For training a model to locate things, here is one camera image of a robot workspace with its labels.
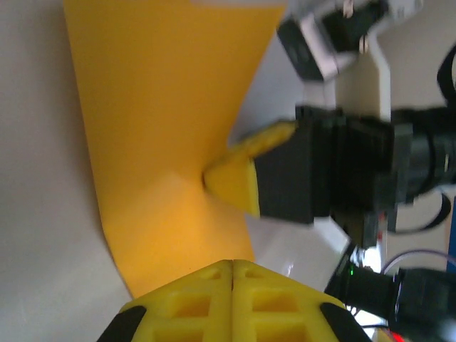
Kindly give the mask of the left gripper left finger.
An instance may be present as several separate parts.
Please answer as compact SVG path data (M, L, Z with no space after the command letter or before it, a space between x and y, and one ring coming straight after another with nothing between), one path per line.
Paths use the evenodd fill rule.
M99 341L231 341L233 262L223 260L125 304Z

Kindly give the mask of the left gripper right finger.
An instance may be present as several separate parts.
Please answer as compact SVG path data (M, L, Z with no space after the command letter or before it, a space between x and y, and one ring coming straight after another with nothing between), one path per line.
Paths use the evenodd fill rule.
M338 299L254 264L233 261L233 341L370 341Z

